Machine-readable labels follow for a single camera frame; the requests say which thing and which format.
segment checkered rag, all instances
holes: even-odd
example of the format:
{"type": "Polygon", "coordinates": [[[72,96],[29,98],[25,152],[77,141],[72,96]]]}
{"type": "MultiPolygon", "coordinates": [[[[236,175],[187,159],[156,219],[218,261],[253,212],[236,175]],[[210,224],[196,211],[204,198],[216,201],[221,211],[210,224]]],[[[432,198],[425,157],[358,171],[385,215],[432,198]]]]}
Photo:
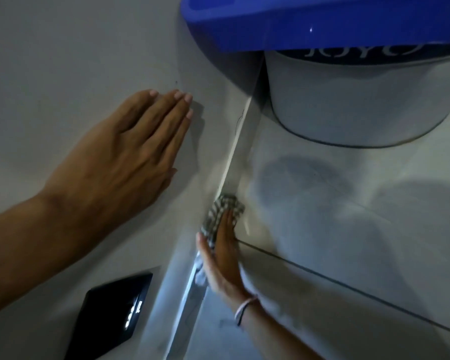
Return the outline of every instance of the checkered rag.
{"type": "MultiPolygon", "coordinates": [[[[231,194],[221,194],[213,203],[208,215],[205,218],[200,231],[207,238],[208,245],[212,252],[215,250],[215,241],[217,240],[217,230],[222,219],[222,215],[227,210],[233,210],[233,225],[237,223],[242,213],[245,211],[245,206],[231,194]]],[[[197,272],[195,274],[195,283],[199,286],[207,285],[207,276],[204,271],[204,261],[200,256],[200,252],[197,253],[195,258],[195,265],[197,266],[197,272]]]]}

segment white bucket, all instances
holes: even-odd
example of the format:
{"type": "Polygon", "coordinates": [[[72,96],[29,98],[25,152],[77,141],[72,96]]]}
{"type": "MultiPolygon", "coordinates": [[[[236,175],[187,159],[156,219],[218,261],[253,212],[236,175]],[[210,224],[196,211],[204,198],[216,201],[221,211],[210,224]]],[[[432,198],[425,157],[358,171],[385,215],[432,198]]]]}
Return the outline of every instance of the white bucket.
{"type": "Polygon", "coordinates": [[[430,132],[450,112],[450,56],[366,66],[317,63],[275,51],[265,58],[277,119],[309,140],[399,145],[430,132]]]}

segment blue object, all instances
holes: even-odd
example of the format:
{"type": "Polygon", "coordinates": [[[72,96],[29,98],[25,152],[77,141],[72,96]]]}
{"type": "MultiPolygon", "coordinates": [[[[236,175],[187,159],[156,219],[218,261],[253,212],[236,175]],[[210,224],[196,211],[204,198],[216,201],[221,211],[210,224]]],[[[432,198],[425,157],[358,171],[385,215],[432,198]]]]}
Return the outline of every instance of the blue object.
{"type": "Polygon", "coordinates": [[[182,0],[224,52],[450,44],[450,0],[182,0]]]}

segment trash bin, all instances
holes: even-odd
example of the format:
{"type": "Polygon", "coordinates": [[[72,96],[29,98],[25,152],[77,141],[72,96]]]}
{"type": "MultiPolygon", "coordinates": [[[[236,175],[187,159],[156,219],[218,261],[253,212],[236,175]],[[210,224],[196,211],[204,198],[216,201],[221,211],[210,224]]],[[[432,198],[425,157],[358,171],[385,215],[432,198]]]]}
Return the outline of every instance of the trash bin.
{"type": "Polygon", "coordinates": [[[450,112],[450,0],[182,0],[180,9],[192,34],[224,52],[265,51],[275,114],[302,137],[397,145],[450,112]]]}

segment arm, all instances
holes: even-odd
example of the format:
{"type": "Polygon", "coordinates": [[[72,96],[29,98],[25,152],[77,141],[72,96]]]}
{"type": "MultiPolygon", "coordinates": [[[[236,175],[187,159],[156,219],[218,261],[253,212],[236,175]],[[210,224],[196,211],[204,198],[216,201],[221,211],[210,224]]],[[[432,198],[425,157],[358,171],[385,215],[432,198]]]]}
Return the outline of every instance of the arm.
{"type": "Polygon", "coordinates": [[[0,309],[89,253],[170,185],[192,96],[130,96],[33,198],[0,214],[0,309]]]}
{"type": "MultiPolygon", "coordinates": [[[[218,293],[235,313],[252,295],[245,289],[240,276],[232,218],[231,211],[223,214],[217,232],[215,257],[205,237],[200,233],[197,234],[197,247],[203,259],[210,288],[218,293]]],[[[273,319],[257,301],[245,309],[241,326],[264,359],[321,359],[310,347],[273,319]]]]}

